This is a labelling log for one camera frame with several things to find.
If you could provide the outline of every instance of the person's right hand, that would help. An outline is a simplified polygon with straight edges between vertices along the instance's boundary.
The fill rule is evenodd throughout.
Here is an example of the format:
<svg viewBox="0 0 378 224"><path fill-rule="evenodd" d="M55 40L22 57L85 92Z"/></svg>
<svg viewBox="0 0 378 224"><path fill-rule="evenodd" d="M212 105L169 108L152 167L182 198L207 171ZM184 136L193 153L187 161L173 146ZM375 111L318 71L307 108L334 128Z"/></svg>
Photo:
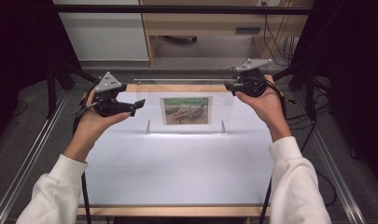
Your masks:
<svg viewBox="0 0 378 224"><path fill-rule="evenodd" d="M86 103L87 106L91 105L94 94L95 89L90 92ZM64 156L75 161L84 162L102 133L110 126L122 122L130 116L130 113L125 112L103 118L95 112L93 107L87 109L77 125L75 135L64 152Z"/></svg>
<svg viewBox="0 0 378 224"><path fill-rule="evenodd" d="M273 83L273 77L266 75L265 78ZM250 97L243 92L237 91L235 95L247 105L250 105L270 129L273 142L287 136L291 136L290 129L282 112L281 102L277 93L271 89L259 97Z"/></svg>

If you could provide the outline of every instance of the person's left hand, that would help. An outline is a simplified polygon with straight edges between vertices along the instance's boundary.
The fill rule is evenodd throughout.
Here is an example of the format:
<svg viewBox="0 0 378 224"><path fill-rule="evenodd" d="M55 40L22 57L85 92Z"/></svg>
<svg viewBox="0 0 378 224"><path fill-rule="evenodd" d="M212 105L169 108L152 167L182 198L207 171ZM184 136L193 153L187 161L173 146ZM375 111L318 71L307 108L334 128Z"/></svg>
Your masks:
<svg viewBox="0 0 378 224"><path fill-rule="evenodd" d="M90 92L86 105L92 104L95 89ZM130 113L119 113L114 116L103 118L98 115L94 108L89 108L78 123L75 135L64 152L64 156L75 161L84 162L87 155L95 145L96 140L102 133L113 124L127 119Z"/></svg>

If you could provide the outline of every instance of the painting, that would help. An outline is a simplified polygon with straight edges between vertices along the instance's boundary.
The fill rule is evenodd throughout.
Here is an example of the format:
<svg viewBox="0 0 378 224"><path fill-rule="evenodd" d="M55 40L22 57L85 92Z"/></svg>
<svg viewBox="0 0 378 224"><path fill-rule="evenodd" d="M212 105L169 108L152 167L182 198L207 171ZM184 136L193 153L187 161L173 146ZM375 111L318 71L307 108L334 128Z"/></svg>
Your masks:
<svg viewBox="0 0 378 224"><path fill-rule="evenodd" d="M209 124L212 97L161 98L165 125Z"/></svg>

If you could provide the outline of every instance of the white tabletop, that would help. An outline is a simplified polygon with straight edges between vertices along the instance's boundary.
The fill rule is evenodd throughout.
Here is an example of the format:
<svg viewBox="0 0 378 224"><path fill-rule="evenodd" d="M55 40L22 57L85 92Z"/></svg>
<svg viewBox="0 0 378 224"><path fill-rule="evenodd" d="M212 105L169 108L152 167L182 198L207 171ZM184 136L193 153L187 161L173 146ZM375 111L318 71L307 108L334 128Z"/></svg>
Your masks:
<svg viewBox="0 0 378 224"><path fill-rule="evenodd" d="M138 100L132 92L119 97ZM90 204L262 204L272 169L271 137L253 109L232 101L228 134L147 134L144 123L154 111L146 104L109 128L87 158Z"/></svg>

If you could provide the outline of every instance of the metal extrusion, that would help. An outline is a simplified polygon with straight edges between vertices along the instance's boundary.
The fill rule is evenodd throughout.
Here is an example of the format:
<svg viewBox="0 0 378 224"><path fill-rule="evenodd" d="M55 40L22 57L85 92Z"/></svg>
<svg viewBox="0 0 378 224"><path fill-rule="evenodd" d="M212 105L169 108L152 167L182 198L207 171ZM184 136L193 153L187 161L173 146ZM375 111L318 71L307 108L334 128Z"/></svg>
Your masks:
<svg viewBox="0 0 378 224"><path fill-rule="evenodd" d="M49 134L51 133L58 117L60 116L61 111L63 110L63 106L66 103L66 99L69 93L70 91L62 92L57 102L57 108L55 110L55 113L52 115L51 118L46 120L45 124L43 125L42 130L40 131L34 144L29 150L28 155L26 156L24 162L22 163L20 170L17 172L5 196L0 202L0 224L5 222L8 216L8 213L10 212L12 206L14 205L14 202L17 200L18 196L20 195L21 189L26 179L31 173L35 165L35 162L40 152L43 149L43 146L46 144L49 138Z"/></svg>
<svg viewBox="0 0 378 224"><path fill-rule="evenodd" d="M293 95L297 100L297 104L299 105L301 111L305 113L302 97L298 95L295 91L293 92ZM328 147L325 141L323 140L322 135L316 127L314 128L314 136L312 139L316 144L319 156L323 164L325 165L326 170L328 171L330 180L337 190L340 202L343 205L343 209L346 215L348 216L349 221L352 224L365 224L366 220L364 219L364 216L361 214L361 211L357 206L357 202L355 201L355 198L352 195L351 190L349 189L348 185L343 179L343 175L337 167L334 159L331 157Z"/></svg>

